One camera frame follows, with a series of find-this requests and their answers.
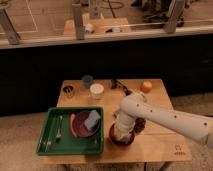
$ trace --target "green tray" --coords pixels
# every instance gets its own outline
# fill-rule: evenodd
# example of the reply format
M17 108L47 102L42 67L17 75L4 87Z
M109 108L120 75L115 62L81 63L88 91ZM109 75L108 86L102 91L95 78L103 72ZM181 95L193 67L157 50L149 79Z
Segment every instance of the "green tray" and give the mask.
M83 110L96 110L101 116L98 131L87 138L74 137L70 131L70 115ZM56 141L55 135L59 126L59 116L63 115L62 138ZM50 108L46 117L37 146L40 156L100 154L104 148L103 108L102 107L60 107Z

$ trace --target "white cup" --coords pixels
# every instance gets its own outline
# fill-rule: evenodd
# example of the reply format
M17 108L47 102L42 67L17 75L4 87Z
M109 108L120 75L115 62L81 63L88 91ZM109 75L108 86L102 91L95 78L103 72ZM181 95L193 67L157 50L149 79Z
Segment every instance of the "white cup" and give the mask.
M94 33L95 28L94 28L94 26L91 23L88 23L85 26L85 31L86 31L86 33L92 34L92 33Z
M93 99L99 100L104 95L104 86L99 83L92 84L90 86L90 92Z
M112 32L113 33L120 33L122 30L121 30L121 26L120 25L114 25L112 27Z

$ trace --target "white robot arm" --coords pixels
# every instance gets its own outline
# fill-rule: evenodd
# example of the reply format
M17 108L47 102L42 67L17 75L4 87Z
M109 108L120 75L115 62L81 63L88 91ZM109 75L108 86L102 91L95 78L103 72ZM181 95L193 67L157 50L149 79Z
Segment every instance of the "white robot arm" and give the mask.
M132 93L121 101L114 131L117 141L128 138L136 118L148 119L213 148L213 118L151 106L140 93Z

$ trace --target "tiled floor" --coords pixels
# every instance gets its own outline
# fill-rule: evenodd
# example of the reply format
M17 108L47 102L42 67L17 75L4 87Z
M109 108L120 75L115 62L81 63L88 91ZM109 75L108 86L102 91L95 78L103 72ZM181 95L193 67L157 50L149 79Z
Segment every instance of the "tiled floor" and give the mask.
M195 114L213 115L213 93L171 98L175 109ZM0 170L2 171L63 171L56 165L43 165L36 155L36 147L44 122L45 112L17 116L0 117ZM213 149L208 149L189 139L193 160L174 162L168 171L212 171ZM157 171L158 164L149 163L149 171ZM75 165L75 171L142 171L143 163Z

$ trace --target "floor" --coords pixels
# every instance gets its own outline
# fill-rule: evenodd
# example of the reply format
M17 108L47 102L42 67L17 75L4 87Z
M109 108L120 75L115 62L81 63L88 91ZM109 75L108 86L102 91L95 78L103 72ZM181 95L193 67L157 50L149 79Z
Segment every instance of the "floor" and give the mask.
M116 0L112 3L116 17L126 17L132 30L159 28L159 24L144 23L141 7L131 7L134 0ZM112 18L106 0L101 1L101 13L104 18ZM12 0L7 13L22 39L45 38L63 35L66 20L72 19L72 0ZM184 10L185 27L201 26L213 23L213 1L198 0ZM82 7L83 14L88 7ZM4 38L0 26L0 39Z
M213 93L171 97L176 110L213 116ZM0 117L0 170L4 171L63 171L56 165L43 165L36 155L36 147L45 112ZM189 162L174 162L168 171L213 171L213 149L208 149L189 139L186 140L193 159ZM147 170L157 171L162 163L148 163ZM73 171L142 171L143 163L75 165Z

